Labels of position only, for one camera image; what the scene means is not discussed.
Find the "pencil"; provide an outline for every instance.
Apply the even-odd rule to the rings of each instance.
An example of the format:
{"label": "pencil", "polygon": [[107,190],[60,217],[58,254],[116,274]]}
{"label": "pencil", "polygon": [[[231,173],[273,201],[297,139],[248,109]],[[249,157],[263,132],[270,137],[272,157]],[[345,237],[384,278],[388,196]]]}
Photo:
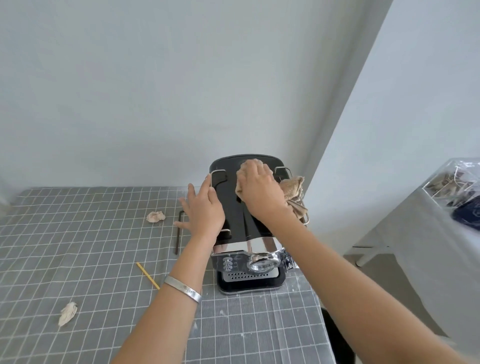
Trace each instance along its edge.
{"label": "pencil", "polygon": [[147,271],[142,267],[142,265],[137,262],[137,265],[138,267],[141,269],[141,271],[147,276],[147,278],[150,280],[150,282],[152,282],[152,284],[155,286],[156,289],[160,289],[160,287],[158,286],[158,284],[153,280],[153,278],[150,276],[150,274],[147,273]]}

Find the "gray checkered tablecloth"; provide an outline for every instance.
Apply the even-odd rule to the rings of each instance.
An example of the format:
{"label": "gray checkered tablecloth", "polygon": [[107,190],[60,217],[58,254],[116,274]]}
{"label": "gray checkered tablecloth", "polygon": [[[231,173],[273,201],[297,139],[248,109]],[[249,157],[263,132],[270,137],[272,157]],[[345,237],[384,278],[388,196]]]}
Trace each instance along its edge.
{"label": "gray checkered tablecloth", "polygon": [[[177,187],[21,193],[0,220],[0,363],[108,363],[156,293],[135,262],[161,283],[176,261],[173,221],[185,194]],[[145,221],[157,210],[165,221]],[[224,296],[207,269],[185,362],[335,362],[301,272],[288,272],[274,292]],[[59,329],[70,301],[78,312]]]}

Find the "black coffee machine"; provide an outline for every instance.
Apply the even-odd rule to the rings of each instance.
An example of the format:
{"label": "black coffee machine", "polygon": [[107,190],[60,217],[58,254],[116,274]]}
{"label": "black coffee machine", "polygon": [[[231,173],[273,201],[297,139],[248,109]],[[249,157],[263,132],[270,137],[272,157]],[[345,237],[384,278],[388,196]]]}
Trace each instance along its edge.
{"label": "black coffee machine", "polygon": [[[225,294],[277,289],[285,282],[285,271],[296,267],[280,242],[235,194],[240,165],[255,158],[270,167],[277,182],[291,178],[290,170],[272,156],[230,156],[217,159],[210,166],[212,186],[225,211],[225,224],[217,236],[211,259],[218,287]],[[308,215],[302,218],[305,225],[308,220]]]}

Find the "person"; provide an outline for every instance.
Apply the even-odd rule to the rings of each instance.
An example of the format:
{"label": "person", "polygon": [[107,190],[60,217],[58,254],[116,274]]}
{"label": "person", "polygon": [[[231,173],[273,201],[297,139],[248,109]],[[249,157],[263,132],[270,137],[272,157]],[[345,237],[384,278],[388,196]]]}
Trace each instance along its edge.
{"label": "person", "polygon": [[[308,282],[334,319],[343,337],[364,364],[466,363],[408,309],[334,250],[320,243],[285,204],[282,190],[266,164],[247,161],[238,175],[243,200],[299,265]],[[198,194],[188,186],[188,202],[181,204],[191,239],[170,276],[197,292],[225,214],[207,175]],[[163,284],[114,364],[180,363],[192,326],[197,302]]]}

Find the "silver bracelet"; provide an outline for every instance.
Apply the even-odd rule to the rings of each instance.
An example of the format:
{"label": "silver bracelet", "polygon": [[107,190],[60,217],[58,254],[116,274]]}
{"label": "silver bracelet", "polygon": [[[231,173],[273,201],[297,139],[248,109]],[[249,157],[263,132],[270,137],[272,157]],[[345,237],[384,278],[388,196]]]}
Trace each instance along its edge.
{"label": "silver bracelet", "polygon": [[175,279],[171,276],[166,276],[163,282],[168,284],[169,286],[172,286],[173,288],[176,288],[180,292],[186,294],[197,303],[199,303],[200,300],[202,299],[202,296],[199,295],[199,293],[196,290],[190,288],[186,284],[183,284],[178,279]]}

